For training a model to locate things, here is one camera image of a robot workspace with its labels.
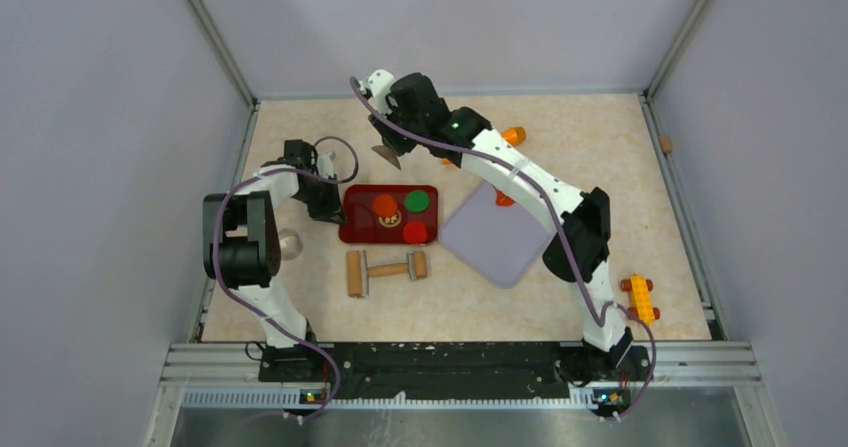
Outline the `dark red lacquer tray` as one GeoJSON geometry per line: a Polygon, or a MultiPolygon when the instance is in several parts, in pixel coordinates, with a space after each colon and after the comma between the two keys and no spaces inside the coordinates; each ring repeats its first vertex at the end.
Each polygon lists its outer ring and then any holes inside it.
{"type": "Polygon", "coordinates": [[[422,184],[355,184],[345,191],[346,244],[427,245],[437,240],[439,193],[422,184]]]}

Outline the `wooden double-ended dough roller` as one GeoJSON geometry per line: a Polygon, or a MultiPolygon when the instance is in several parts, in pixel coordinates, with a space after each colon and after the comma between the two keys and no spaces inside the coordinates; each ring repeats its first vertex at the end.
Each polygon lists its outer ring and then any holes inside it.
{"type": "Polygon", "coordinates": [[[424,251],[411,251],[405,262],[370,266],[364,250],[350,250],[345,254],[346,292],[350,298],[366,298],[370,281],[375,278],[406,275],[411,281],[429,275],[428,259],[424,251]]]}

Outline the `orange round dough wrapper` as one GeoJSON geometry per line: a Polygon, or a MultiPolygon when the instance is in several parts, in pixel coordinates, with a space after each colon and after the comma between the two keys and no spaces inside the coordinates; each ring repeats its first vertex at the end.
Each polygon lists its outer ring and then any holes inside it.
{"type": "Polygon", "coordinates": [[[392,195],[383,193],[374,198],[372,211],[378,218],[391,218],[398,213],[399,207],[392,195]]]}

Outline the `metal scraper wooden handle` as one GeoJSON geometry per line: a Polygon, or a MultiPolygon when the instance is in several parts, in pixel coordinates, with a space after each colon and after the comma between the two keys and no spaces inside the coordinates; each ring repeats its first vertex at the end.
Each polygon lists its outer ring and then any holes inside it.
{"type": "Polygon", "coordinates": [[[397,154],[386,145],[375,145],[371,147],[371,150],[380,156],[383,160],[387,161],[390,165],[392,165],[397,170],[401,171],[402,166],[397,154]]]}

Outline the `orange-red dough lump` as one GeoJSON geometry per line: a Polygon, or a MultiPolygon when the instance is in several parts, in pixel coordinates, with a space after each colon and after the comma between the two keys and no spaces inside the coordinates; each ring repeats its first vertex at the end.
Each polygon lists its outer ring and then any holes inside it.
{"type": "Polygon", "coordinates": [[[509,207],[515,204],[515,200],[504,194],[502,191],[496,191],[495,204],[500,207],[509,207]]]}

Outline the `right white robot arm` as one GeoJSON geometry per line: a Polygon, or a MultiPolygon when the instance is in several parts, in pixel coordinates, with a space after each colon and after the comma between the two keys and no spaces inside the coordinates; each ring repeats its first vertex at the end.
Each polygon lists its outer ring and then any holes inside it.
{"type": "Polygon", "coordinates": [[[542,260],[549,272],[580,293],[587,367],[600,379],[622,371],[633,334],[626,312],[617,306],[610,273],[609,195],[599,187],[581,190],[548,172],[473,108],[450,108],[420,72],[396,79],[376,70],[349,83],[394,155],[423,146],[503,192],[554,234],[542,260]]]}

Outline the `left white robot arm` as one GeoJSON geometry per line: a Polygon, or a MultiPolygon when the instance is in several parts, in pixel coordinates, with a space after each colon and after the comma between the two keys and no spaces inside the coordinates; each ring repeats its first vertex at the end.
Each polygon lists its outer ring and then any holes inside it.
{"type": "Polygon", "coordinates": [[[344,225],[339,191],[345,183],[332,152],[315,143],[285,142],[281,157],[264,163],[226,193],[202,202],[203,266],[231,300],[255,315],[266,345],[286,349],[283,368],[297,380],[319,371],[318,345],[308,320],[294,306],[282,276],[283,253],[275,211],[302,203],[317,222],[344,225]]]}

